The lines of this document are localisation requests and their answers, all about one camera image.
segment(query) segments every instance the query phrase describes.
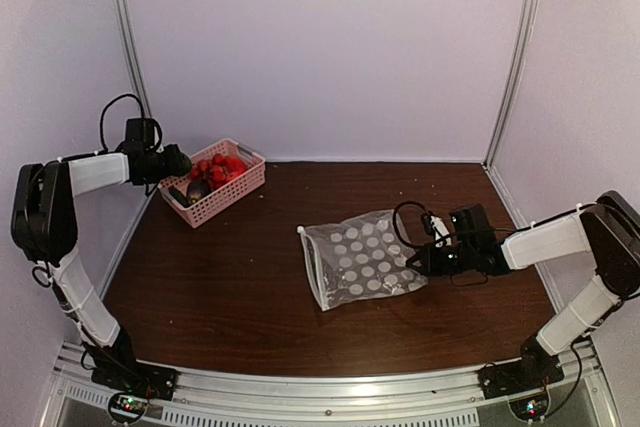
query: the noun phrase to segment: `dark wood surface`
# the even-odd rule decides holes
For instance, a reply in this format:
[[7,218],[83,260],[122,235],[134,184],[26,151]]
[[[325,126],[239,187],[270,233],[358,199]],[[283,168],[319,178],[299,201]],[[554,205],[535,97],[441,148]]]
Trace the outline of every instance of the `dark wood surface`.
[[[418,372],[518,355],[553,314],[535,269],[457,288],[322,312],[311,295],[298,225],[337,222],[415,199],[442,217],[485,205],[511,221],[474,164],[270,164],[265,186],[197,230],[152,200],[106,296],[139,358],[247,374]],[[419,239],[417,215],[403,215]],[[460,282],[478,280],[465,274]]]

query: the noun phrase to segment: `ventilation grille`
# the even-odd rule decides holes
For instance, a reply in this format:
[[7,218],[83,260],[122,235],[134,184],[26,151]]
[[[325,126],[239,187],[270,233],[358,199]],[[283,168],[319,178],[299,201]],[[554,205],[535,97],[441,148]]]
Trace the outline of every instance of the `ventilation grille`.
[[78,384],[69,385],[67,397],[101,408],[106,408],[109,401],[109,397],[103,392]]
[[[226,420],[219,416],[191,412],[186,409],[165,407],[162,415],[163,423],[180,427],[284,427],[284,423],[256,423],[255,421],[243,421],[234,419]],[[307,422],[296,422],[295,425],[305,425]],[[376,422],[341,422],[341,425],[353,427],[479,427],[478,414],[475,409],[467,409],[452,414],[429,415],[426,417],[411,419],[410,421],[385,423]]]

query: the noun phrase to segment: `robotic arm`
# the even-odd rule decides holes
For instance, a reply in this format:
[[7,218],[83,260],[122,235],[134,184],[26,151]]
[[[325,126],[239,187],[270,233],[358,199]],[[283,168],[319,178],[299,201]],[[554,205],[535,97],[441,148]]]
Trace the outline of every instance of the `robotic arm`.
[[170,399],[176,371],[140,363],[125,329],[107,311],[82,265],[73,199],[113,185],[156,184],[185,175],[191,161],[176,145],[164,148],[153,119],[129,119],[115,153],[59,158],[21,168],[11,222],[13,241],[43,272],[65,315],[78,327],[96,365],[92,380],[141,398]]
[[[591,252],[596,261],[589,283],[522,344],[520,360],[481,369],[479,382],[486,398],[562,380],[557,355],[624,302],[640,296],[635,293],[640,288],[640,215],[615,191],[606,192],[593,204],[533,223],[502,241],[496,239],[481,205],[463,207],[450,215],[456,233],[443,235],[442,227],[436,229],[436,243],[419,249],[408,266],[426,276],[466,270],[504,275],[579,252]],[[450,236],[460,244],[438,242]]]

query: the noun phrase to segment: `white polka dot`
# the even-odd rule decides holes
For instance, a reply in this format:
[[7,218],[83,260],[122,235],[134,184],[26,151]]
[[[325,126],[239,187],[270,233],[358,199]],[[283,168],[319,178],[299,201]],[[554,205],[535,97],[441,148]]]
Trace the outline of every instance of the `white polka dot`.
[[378,290],[381,285],[382,284],[380,283],[380,281],[375,279],[372,279],[369,282],[367,282],[367,288],[369,290]]
[[363,290],[364,289],[360,284],[353,284],[351,287],[349,287],[349,292],[351,292],[353,295],[360,295]]
[[362,226],[362,233],[363,233],[364,235],[371,235],[371,234],[373,234],[373,225],[371,225],[371,224],[364,224],[364,225]]
[[387,285],[396,285],[398,283],[398,277],[393,274],[389,274],[384,278],[384,283]]

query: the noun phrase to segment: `pink basket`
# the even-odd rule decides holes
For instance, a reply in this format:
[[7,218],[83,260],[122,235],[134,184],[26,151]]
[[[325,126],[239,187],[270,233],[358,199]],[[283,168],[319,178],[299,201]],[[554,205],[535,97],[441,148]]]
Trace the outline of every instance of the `pink basket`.
[[160,182],[160,193],[164,200],[194,229],[214,215],[218,215],[235,201],[264,184],[265,160],[261,155],[241,146],[235,140],[223,139],[191,156],[195,164],[203,159],[210,160],[215,154],[240,157],[249,168],[244,174],[190,207],[183,207],[169,193],[169,187],[176,187],[186,195],[189,177],[169,177]]

